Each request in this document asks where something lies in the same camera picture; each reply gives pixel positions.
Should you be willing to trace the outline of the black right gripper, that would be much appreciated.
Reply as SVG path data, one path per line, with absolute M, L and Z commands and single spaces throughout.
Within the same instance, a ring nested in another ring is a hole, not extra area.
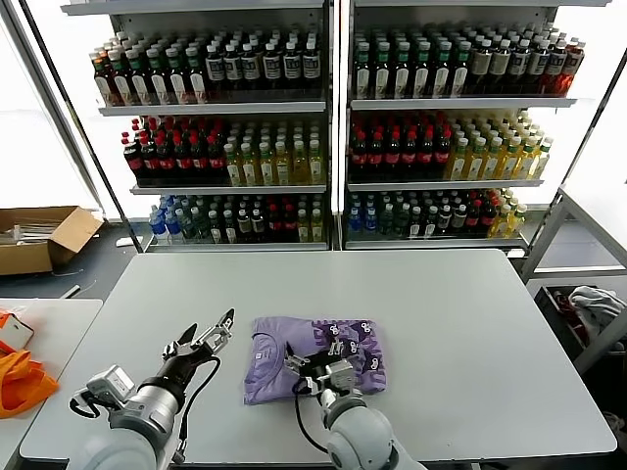
M 335 337 L 329 346 L 329 350 L 322 350 L 301 357 L 294 353 L 290 344 L 285 345 L 284 366 L 300 377 L 318 378 L 326 375 L 326 366 L 340 360 L 344 344 L 342 339 Z

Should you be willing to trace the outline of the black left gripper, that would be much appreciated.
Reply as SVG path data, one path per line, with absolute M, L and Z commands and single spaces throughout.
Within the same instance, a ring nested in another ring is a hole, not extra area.
M 164 364 L 159 377 L 185 391 L 197 368 L 213 360 L 215 352 L 220 352 L 231 339 L 234 315 L 235 309 L 229 309 L 194 341 L 197 324 L 193 323 L 177 340 L 168 343 L 162 353 Z

